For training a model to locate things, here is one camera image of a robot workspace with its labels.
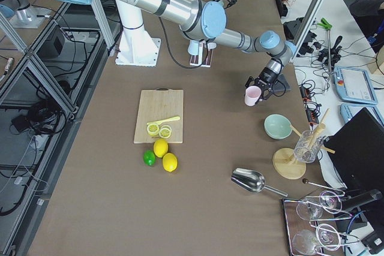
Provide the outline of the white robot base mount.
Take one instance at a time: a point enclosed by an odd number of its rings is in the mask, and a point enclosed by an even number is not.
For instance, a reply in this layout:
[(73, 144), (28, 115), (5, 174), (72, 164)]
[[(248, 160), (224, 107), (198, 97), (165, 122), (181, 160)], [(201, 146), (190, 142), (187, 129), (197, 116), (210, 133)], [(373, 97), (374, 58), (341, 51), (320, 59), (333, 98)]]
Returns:
[(141, 9), (120, 0), (116, 4), (123, 27), (116, 65), (155, 67), (161, 39), (148, 34)]

